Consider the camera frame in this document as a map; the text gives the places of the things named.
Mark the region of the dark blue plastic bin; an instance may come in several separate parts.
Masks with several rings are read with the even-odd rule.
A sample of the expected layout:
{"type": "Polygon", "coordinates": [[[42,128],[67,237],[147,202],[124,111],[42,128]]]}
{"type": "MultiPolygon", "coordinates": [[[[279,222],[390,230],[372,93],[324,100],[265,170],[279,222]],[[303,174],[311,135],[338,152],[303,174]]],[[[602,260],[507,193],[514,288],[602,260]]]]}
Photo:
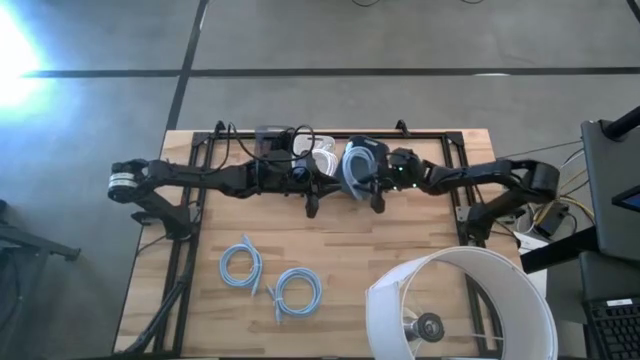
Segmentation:
{"type": "Polygon", "coordinates": [[[372,174],[376,170],[376,156],[389,151],[389,147],[368,136],[356,135],[348,139],[340,158],[335,176],[340,180],[342,191],[355,200],[363,201],[357,194],[357,186],[369,187],[369,183],[360,184],[358,179],[372,174]]]}

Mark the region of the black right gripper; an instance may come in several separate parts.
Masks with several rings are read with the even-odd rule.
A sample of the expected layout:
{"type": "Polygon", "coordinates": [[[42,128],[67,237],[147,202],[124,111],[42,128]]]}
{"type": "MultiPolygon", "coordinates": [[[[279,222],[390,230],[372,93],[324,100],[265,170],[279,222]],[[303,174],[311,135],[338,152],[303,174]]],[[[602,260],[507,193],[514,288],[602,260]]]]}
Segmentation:
{"type": "Polygon", "coordinates": [[[399,155],[400,153],[397,149],[387,151],[384,154],[378,154],[376,156],[375,172],[358,179],[360,184],[369,183],[369,187],[358,185],[357,194],[361,198],[368,198],[371,196],[370,206],[377,214],[381,214],[385,211],[386,202],[383,198],[383,193],[397,186],[392,175],[389,160],[391,157],[399,155]]]}

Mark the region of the white round lamp shade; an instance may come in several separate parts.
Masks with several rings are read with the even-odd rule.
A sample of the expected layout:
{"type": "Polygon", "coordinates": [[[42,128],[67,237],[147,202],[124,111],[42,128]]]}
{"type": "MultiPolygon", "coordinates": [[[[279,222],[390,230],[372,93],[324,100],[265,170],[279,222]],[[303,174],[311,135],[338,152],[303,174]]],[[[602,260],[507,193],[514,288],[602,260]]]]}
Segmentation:
{"type": "Polygon", "coordinates": [[[471,246],[451,247],[404,262],[366,291],[366,333],[375,360],[415,360],[405,335],[402,288],[430,263],[446,263],[470,276],[496,309],[504,334],[500,360],[558,360],[551,310],[525,272],[505,256],[471,246]]]}

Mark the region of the black floor stand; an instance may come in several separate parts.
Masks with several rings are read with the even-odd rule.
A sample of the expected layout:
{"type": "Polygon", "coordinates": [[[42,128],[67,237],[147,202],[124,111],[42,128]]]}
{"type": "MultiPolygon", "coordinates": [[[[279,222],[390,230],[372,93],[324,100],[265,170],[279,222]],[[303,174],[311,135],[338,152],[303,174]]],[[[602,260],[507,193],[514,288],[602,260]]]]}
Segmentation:
{"type": "Polygon", "coordinates": [[[20,337],[23,308],[29,306],[48,258],[75,261],[81,252],[10,224],[7,210],[0,199],[0,360],[7,359],[10,343],[20,337]]]}

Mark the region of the black power adapter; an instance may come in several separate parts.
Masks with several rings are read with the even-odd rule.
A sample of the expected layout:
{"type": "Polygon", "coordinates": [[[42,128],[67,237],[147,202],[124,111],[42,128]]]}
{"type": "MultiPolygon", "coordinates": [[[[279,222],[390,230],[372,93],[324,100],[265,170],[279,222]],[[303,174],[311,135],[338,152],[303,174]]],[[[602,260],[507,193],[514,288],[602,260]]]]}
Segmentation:
{"type": "Polygon", "coordinates": [[[561,203],[551,205],[549,209],[540,216],[534,226],[534,230],[544,237],[551,237],[564,221],[568,210],[569,207],[561,203]]]}

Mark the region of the black keyboard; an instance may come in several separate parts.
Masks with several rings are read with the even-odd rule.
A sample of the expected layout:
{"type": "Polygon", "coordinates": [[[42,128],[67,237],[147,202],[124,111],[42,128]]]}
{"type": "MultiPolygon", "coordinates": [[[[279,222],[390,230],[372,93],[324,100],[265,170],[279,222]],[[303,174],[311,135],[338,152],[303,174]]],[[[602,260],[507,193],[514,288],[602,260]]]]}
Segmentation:
{"type": "Polygon", "coordinates": [[[583,308],[602,360],[640,360],[640,297],[585,301],[583,308]]]}

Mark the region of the grey plastic bin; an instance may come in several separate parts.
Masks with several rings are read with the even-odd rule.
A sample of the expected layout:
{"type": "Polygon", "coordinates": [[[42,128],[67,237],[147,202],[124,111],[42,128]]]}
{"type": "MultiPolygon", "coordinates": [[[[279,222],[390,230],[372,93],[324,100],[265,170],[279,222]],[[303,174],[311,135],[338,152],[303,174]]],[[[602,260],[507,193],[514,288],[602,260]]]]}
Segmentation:
{"type": "Polygon", "coordinates": [[[292,127],[262,125],[255,129],[254,155],[258,165],[279,166],[290,169],[293,162],[292,127]]]}

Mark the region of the black desk bar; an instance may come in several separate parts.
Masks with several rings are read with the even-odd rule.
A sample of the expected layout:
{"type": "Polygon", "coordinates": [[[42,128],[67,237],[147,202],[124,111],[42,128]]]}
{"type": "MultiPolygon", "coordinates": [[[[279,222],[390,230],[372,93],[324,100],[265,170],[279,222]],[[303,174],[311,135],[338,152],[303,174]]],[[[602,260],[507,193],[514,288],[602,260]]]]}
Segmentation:
{"type": "Polygon", "coordinates": [[[531,250],[521,255],[520,259],[524,272],[530,274],[574,260],[587,251],[599,251],[595,226],[531,250]]]}

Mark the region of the black metal table frame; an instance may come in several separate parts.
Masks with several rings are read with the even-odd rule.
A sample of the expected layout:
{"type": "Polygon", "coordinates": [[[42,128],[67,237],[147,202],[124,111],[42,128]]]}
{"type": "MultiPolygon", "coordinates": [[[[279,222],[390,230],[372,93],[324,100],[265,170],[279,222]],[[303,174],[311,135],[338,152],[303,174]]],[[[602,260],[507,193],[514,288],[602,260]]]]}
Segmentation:
{"type": "MultiPolygon", "coordinates": [[[[494,160],[488,131],[410,130],[410,135],[391,130],[327,130],[317,133],[336,138],[341,152],[346,140],[366,134],[390,148],[406,147],[421,158],[448,166],[467,164],[466,150],[479,150],[471,160],[494,160]]],[[[218,166],[224,158],[225,131],[168,131],[162,159],[203,164],[205,158],[218,166]]],[[[247,200],[219,192],[160,188],[171,204],[195,201],[204,206],[189,295],[179,295],[165,325],[159,325],[158,342],[131,358],[173,359],[372,359],[365,326],[365,291],[395,265],[458,246],[453,215],[460,204],[472,203],[472,190],[459,195],[428,197],[419,191],[403,191],[385,197],[386,212],[374,214],[365,204],[338,192],[321,200],[314,219],[305,215],[301,197],[263,195],[247,200]],[[255,297],[250,289],[228,287],[219,277],[219,257],[246,233],[261,252],[265,269],[255,297]],[[264,289],[293,267],[312,269],[323,282],[323,300],[312,317],[283,317],[278,325],[272,300],[264,289]]],[[[134,262],[127,299],[113,346],[121,355],[148,325],[161,300],[184,271],[188,243],[157,243],[134,262]]],[[[486,351],[498,355],[501,328],[497,313],[489,310],[478,292],[470,290],[464,275],[447,264],[436,267],[435,280],[410,290],[410,301],[435,305],[445,323],[446,334],[424,358],[475,357],[486,351]]]]}

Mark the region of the white plastic bin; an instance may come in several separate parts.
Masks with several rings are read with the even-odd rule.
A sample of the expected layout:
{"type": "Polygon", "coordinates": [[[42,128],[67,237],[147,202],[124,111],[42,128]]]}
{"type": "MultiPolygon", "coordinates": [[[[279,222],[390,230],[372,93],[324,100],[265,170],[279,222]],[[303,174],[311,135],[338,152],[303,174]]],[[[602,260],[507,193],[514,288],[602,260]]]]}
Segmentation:
{"type": "Polygon", "coordinates": [[[325,175],[333,176],[339,162],[335,146],[335,139],[331,136],[301,134],[294,137],[293,154],[301,156],[311,152],[317,168],[325,175]]]}

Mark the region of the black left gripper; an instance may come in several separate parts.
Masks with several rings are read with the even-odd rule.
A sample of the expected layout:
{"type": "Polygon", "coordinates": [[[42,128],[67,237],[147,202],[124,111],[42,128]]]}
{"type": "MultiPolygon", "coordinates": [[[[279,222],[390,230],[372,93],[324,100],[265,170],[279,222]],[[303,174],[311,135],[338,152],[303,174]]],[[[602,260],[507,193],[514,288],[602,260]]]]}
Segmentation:
{"type": "Polygon", "coordinates": [[[317,180],[321,172],[313,158],[292,160],[287,174],[287,186],[290,193],[300,194],[306,199],[305,211],[308,218],[315,218],[319,210],[319,196],[325,197],[342,190],[337,183],[321,183],[317,180]]]}

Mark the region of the tablet with blue screen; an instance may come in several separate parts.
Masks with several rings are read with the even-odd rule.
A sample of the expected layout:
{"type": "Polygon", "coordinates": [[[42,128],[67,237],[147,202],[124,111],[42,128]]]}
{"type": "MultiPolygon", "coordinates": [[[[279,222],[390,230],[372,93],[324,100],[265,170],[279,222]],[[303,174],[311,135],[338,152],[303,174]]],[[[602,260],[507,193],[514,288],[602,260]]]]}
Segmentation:
{"type": "Polygon", "coordinates": [[[615,195],[611,203],[620,208],[640,213],[640,185],[615,195]]]}

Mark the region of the black pole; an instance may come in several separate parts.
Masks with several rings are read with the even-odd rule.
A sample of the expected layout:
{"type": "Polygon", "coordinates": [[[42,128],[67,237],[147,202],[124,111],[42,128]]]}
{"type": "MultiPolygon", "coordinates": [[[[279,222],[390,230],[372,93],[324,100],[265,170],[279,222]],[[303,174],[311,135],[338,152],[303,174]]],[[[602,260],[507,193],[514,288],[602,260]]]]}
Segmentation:
{"type": "Polygon", "coordinates": [[[601,120],[603,135],[612,141],[622,141],[633,129],[640,126],[640,105],[615,121],[601,120]]]}

